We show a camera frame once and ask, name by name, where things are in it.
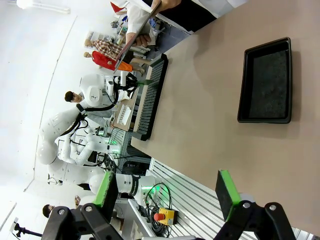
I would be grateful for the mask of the person's right hand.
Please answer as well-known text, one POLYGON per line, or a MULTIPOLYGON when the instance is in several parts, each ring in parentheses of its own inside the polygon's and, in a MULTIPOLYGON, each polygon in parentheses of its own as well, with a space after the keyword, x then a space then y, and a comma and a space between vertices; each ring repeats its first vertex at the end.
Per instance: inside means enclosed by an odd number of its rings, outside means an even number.
POLYGON ((135 33, 133 32, 126 34, 126 43, 132 42, 132 46, 134 47, 147 47, 151 41, 152 40, 148 34, 141 34, 139 36, 135 36, 135 33))

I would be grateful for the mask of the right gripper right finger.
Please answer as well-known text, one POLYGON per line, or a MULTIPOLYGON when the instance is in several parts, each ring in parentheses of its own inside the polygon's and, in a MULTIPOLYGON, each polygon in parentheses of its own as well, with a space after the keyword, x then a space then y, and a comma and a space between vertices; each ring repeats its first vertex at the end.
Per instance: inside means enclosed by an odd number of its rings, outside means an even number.
POLYGON ((284 208, 278 202, 259 206, 238 192, 228 170, 219 170, 215 186, 224 225, 216 240, 239 240, 252 232, 258 240, 294 240, 296 237, 284 208))

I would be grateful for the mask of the person's left hand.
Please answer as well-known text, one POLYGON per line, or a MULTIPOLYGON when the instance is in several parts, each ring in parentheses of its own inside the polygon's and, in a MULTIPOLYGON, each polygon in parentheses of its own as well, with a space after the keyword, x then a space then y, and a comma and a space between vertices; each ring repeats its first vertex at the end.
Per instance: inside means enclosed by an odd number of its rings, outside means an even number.
POLYGON ((175 8, 178 6, 182 1, 181 0, 161 0, 159 7, 157 7, 157 10, 159 12, 175 8))

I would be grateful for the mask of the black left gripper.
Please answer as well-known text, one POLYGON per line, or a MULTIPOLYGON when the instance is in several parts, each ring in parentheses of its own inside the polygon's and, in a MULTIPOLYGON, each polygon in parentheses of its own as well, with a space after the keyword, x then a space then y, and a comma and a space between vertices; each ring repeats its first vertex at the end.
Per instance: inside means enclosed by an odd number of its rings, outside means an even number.
POLYGON ((126 89, 125 89, 125 96, 127 98, 132 98, 133 94, 135 93, 137 87, 139 86, 148 86, 150 85, 151 80, 150 79, 145 79, 142 81, 138 81, 137 78, 132 74, 128 73, 126 76, 126 89))

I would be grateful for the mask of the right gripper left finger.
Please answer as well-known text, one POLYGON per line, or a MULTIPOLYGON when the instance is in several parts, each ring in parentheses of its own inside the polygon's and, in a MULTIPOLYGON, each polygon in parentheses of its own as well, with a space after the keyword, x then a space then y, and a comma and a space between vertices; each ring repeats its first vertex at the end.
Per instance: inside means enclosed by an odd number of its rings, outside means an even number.
POLYGON ((83 235, 93 235, 96 240, 121 240, 110 224, 118 193, 116 175, 107 172, 93 202, 76 209, 53 208, 41 239, 79 240, 83 235))

